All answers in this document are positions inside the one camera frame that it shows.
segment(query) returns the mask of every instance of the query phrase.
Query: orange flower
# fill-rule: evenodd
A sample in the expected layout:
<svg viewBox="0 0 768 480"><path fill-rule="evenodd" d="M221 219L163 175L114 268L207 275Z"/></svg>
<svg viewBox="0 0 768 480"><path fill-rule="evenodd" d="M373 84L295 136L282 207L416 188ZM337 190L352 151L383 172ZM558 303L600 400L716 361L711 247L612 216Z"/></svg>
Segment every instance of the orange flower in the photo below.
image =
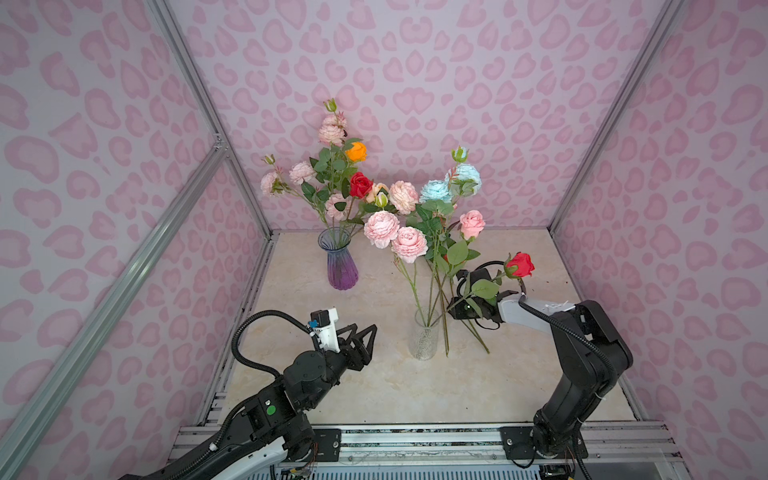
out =
<svg viewBox="0 0 768 480"><path fill-rule="evenodd" d="M361 141L352 143L352 148L346 151L346 156L353 162L366 161L366 146Z"/></svg>

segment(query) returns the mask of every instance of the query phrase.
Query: pink patterned wall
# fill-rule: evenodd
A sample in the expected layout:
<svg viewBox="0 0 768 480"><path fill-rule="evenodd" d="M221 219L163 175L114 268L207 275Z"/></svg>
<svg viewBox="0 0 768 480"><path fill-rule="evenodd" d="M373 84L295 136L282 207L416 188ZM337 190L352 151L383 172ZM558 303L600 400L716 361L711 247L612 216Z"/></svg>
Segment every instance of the pink patterned wall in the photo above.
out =
<svg viewBox="0 0 768 480"><path fill-rule="evenodd" d="M691 4L556 236L697 480L768 471L766 25Z"/></svg>
<svg viewBox="0 0 768 480"><path fill-rule="evenodd" d="M377 181L442 178L460 142L495 226L547 225L661 0L176 0L252 181L321 145L334 96ZM271 226L319 227L262 199Z"/></svg>
<svg viewBox="0 0 768 480"><path fill-rule="evenodd" d="M20 478L107 479L164 465L200 408L261 242L223 165Z"/></svg>
<svg viewBox="0 0 768 480"><path fill-rule="evenodd" d="M147 14L0 6L0 436L212 144Z"/></svg>

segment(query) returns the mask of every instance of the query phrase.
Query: light blue peony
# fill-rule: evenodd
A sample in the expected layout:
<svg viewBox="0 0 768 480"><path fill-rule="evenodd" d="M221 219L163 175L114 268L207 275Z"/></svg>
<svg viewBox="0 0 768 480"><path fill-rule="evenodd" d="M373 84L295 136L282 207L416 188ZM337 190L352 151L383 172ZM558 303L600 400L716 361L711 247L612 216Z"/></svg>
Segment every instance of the light blue peony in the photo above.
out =
<svg viewBox="0 0 768 480"><path fill-rule="evenodd" d="M451 177L451 172L448 172L445 174L445 181L447 182ZM480 180L480 172L478 172L477 168L474 168L470 164L458 164L456 165L456 175L454 176L454 183L456 181L459 182L465 182L465 181L473 181L477 185L475 185L472 188L472 195L478 193L480 191L480 186L482 185L482 180Z"/></svg>
<svg viewBox="0 0 768 480"><path fill-rule="evenodd" d="M419 202L424 203L427 200L442 200L451 203L451 192L448 189L448 183L443 180L430 180L422 188L422 196Z"/></svg>

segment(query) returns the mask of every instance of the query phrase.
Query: beige table surface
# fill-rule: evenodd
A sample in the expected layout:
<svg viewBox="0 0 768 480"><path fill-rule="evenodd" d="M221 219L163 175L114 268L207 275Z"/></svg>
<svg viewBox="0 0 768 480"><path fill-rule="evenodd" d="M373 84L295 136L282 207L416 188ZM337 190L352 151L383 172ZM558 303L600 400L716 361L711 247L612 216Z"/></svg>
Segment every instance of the beige table surface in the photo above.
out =
<svg viewBox="0 0 768 480"><path fill-rule="evenodd" d="M472 244L481 252L475 267L505 260L508 252L531 254L536 270L525 282L532 298L577 302L571 279L546 230L486 230ZM449 319L449 357L440 338L437 355L413 359L408 335L415 311L405 279L392 263L389 249L379 250L362 235L350 252L359 281L350 290L333 289L326 278L326 254L317 233L282 233L278 239L255 312L282 310L301 322L310 312L336 307L338 327L357 323L360 329L379 326L373 361L362 372L348 370L341 385L331 389L313 423L526 422L547 402L561 377L550 333L505 324L481 330L487 354L459 322ZM427 275L426 268L419 275ZM502 289L514 290L506 280ZM288 322L267 317L245 334L241 352L279 371L302 351L309 337ZM273 377L236 363L222 419L240 400L257 393ZM621 388L613 389L591 420L634 420Z"/></svg>

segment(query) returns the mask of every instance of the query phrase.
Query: vase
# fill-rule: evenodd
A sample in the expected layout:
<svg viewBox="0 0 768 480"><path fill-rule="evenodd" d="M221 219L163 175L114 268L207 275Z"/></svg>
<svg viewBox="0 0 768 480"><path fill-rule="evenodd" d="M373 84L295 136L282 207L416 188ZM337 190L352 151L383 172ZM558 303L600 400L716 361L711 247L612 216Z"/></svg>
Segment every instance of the vase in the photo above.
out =
<svg viewBox="0 0 768 480"><path fill-rule="evenodd" d="M347 250L351 239L349 231L341 227L324 230L317 238L328 253L328 283L337 290L348 290L357 283L357 266Z"/></svg>
<svg viewBox="0 0 768 480"><path fill-rule="evenodd" d="M411 335L408 338L408 351L413 358L429 360L435 356L440 337L439 325L439 319L427 322L421 310L416 309L411 326Z"/></svg>

